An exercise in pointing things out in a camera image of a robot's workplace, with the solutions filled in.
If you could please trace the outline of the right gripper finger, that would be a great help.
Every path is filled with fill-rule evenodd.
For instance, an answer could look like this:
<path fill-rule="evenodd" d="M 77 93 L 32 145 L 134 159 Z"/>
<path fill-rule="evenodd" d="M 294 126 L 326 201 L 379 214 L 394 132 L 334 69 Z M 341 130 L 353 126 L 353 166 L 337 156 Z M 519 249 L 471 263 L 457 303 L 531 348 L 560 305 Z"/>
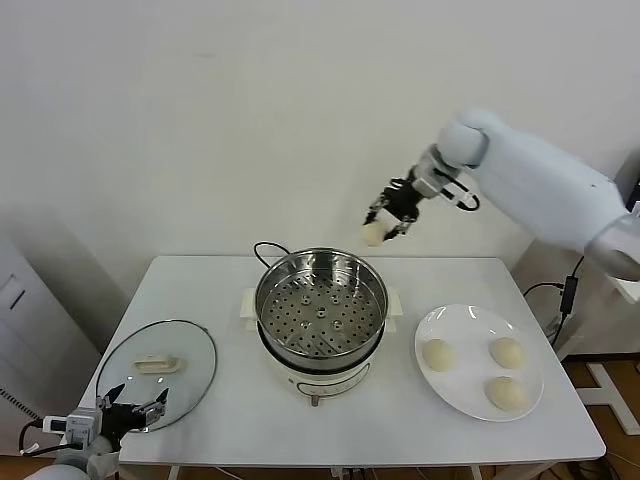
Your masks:
<path fill-rule="evenodd" d="M 389 241 L 396 237 L 404 236 L 413 224 L 416 223 L 418 217 L 415 215 L 404 215 L 397 218 L 389 212 L 383 213 L 383 223 L 385 225 L 384 240 Z"/>
<path fill-rule="evenodd" d="M 393 190 L 391 187 L 386 187 L 370 204 L 365 216 L 364 224 L 371 224 L 376 220 L 382 218 L 394 218 L 395 214 L 392 212 L 393 207 L 392 200 L 394 199 Z"/>

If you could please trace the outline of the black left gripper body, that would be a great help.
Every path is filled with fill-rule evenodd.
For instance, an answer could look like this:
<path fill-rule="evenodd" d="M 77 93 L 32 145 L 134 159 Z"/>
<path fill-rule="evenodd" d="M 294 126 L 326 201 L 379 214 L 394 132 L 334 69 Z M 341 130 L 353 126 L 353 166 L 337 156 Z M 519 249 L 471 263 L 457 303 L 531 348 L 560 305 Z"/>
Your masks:
<path fill-rule="evenodd" d="M 104 406 L 100 435 L 106 438 L 112 449 L 121 448 L 121 440 L 130 431 L 143 430 L 147 426 L 147 404 L 114 403 Z"/>

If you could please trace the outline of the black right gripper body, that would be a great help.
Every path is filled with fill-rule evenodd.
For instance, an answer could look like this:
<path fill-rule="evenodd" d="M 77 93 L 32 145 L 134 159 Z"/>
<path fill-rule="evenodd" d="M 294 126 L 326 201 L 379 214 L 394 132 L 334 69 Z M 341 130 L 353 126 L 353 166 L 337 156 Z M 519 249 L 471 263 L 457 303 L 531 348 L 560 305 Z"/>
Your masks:
<path fill-rule="evenodd" d="M 424 196 L 414 188 L 415 180 L 414 172 L 410 169 L 404 178 L 392 178 L 384 188 L 385 209 L 395 218 L 419 217 L 418 205 Z"/>

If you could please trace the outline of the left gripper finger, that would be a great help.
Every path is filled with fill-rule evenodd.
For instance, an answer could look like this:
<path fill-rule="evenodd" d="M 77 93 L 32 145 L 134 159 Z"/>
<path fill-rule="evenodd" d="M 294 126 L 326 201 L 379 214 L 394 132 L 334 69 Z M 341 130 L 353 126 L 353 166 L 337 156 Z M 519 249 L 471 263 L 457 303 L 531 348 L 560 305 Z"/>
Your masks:
<path fill-rule="evenodd" d="M 135 429 L 146 429 L 165 415 L 168 393 L 169 389 L 165 388 L 154 400 L 133 407 Z"/>
<path fill-rule="evenodd" d="M 101 411 L 109 410 L 115 404 L 117 398 L 122 393 L 124 388 L 125 388 L 125 384 L 122 383 L 120 385 L 117 385 L 117 386 L 111 388 L 104 395 L 98 395 L 97 396 L 97 407 Z"/>

